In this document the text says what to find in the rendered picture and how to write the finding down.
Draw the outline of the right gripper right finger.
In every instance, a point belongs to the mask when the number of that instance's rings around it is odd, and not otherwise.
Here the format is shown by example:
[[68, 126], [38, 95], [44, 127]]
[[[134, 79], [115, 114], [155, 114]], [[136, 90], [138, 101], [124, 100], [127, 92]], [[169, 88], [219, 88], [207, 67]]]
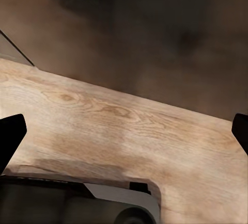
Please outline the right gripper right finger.
[[236, 114], [231, 131], [248, 155], [248, 115]]

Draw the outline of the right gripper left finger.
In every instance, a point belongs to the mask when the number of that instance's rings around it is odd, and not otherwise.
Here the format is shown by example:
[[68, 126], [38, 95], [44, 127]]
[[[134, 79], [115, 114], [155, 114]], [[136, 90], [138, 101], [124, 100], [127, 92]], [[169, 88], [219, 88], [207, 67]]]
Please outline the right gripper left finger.
[[0, 119], [0, 175], [27, 133], [22, 114]]

